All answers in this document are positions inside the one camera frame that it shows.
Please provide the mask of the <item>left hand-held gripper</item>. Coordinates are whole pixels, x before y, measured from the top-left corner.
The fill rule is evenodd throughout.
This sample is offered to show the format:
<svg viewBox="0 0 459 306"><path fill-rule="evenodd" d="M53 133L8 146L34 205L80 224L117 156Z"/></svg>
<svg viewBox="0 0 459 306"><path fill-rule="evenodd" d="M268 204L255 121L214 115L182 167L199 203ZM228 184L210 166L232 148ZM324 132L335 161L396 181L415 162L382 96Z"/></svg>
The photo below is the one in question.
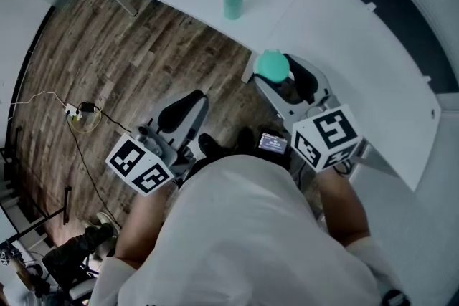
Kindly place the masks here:
<svg viewBox="0 0 459 306"><path fill-rule="evenodd" d="M152 111L156 132L174 132L174 147L151 127L140 125L122 134L108 157L108 167L143 196L169 181L183 182L196 158L186 146L195 139L209 109L201 90L180 92L159 101Z"/></svg>

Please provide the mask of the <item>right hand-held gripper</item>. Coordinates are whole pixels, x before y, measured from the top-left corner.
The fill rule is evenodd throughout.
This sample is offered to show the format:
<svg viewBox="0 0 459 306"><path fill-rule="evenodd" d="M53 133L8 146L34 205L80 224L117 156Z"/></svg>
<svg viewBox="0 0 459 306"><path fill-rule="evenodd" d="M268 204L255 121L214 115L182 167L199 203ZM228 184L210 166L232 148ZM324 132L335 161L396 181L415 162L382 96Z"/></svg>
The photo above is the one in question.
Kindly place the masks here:
<svg viewBox="0 0 459 306"><path fill-rule="evenodd" d="M318 103L293 120L290 145L315 172L350 159L363 140L350 107L341 104L335 95L329 96L328 80L317 67L295 55L283 56L288 60L299 97L309 105ZM277 84L258 74L253 80L280 117L293 115Z"/></svg>

